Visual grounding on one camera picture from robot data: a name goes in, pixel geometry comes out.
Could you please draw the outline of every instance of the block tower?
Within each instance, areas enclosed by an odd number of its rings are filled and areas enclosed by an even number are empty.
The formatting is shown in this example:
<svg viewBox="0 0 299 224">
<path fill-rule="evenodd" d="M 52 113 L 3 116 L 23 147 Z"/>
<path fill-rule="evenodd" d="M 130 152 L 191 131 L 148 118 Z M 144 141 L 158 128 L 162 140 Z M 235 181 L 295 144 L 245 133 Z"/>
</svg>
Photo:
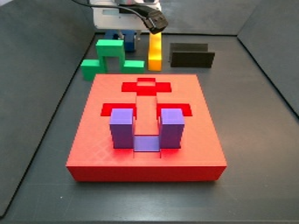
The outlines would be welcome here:
<svg viewBox="0 0 299 224">
<path fill-rule="evenodd" d="M 122 74 L 143 74 L 146 62 L 142 60 L 126 60 L 124 40 L 100 39 L 96 43 L 98 59 L 84 59 L 80 64 L 86 81 L 94 81 L 96 74 L 108 72 L 107 57 L 119 58 Z"/>
</svg>

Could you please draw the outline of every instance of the yellow block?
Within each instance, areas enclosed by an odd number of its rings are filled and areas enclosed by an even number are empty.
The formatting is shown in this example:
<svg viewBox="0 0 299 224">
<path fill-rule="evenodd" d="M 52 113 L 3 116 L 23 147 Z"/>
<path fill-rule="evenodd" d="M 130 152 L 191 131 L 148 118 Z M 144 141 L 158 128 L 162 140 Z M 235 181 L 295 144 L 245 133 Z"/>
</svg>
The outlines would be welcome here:
<svg viewBox="0 0 299 224">
<path fill-rule="evenodd" d="M 163 41 L 162 33 L 150 33 L 150 49 L 148 49 L 148 70 L 163 70 Z"/>
</svg>

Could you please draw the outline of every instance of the red base block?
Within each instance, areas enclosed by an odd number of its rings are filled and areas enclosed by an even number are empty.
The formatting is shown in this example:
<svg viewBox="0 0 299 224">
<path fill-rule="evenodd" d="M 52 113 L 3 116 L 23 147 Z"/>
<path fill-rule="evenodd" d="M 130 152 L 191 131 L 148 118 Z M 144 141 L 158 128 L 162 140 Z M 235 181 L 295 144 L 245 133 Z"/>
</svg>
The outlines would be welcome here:
<svg viewBox="0 0 299 224">
<path fill-rule="evenodd" d="M 115 150 L 110 116 L 102 116 L 103 104 L 136 103 L 136 93 L 122 92 L 124 82 L 138 78 L 170 82 L 172 92 L 156 92 L 156 104 L 188 104 L 184 115 L 182 148 L 160 152 Z M 195 74 L 100 74 L 94 80 L 67 167 L 78 181 L 212 181 L 227 167 L 202 87 Z"/>
</svg>

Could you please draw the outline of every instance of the blue block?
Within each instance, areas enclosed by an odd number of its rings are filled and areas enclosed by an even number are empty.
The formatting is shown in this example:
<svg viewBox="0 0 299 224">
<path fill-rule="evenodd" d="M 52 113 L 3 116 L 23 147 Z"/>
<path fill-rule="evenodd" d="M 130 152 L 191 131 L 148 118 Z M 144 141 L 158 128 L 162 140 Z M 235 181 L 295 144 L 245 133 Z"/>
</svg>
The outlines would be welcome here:
<svg viewBox="0 0 299 224">
<path fill-rule="evenodd" d="M 114 108 L 110 117 L 110 131 L 115 149 L 134 149 L 134 110 Z"/>
<path fill-rule="evenodd" d="M 162 149 L 182 148 L 183 128 L 183 111 L 179 108 L 163 108 L 159 132 Z"/>
<path fill-rule="evenodd" d="M 134 52 L 136 50 L 136 38 L 135 38 L 136 32 L 123 30 L 122 33 L 126 36 L 126 39 L 124 39 L 126 51 L 127 52 Z M 119 39 L 118 30 L 108 30 L 106 32 L 104 39 Z"/>
<path fill-rule="evenodd" d="M 135 151 L 138 152 L 160 151 L 159 136 L 135 136 Z"/>
</svg>

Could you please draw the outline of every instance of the wire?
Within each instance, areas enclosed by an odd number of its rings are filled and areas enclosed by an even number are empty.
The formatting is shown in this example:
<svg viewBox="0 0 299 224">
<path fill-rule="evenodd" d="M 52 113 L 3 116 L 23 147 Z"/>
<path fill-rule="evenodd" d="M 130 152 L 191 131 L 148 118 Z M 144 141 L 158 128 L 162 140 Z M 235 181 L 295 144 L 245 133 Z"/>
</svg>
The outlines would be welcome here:
<svg viewBox="0 0 299 224">
<path fill-rule="evenodd" d="M 91 8 L 111 8 L 111 9 L 122 9 L 126 11 L 131 11 L 132 13 L 135 13 L 143 20 L 146 19 L 146 17 L 143 17 L 135 10 L 128 9 L 124 6 L 119 6 L 119 5 L 102 5 L 102 4 L 91 4 L 91 3 L 83 3 L 78 0 L 71 0 L 74 3 L 80 4 L 83 6 L 91 7 Z"/>
</svg>

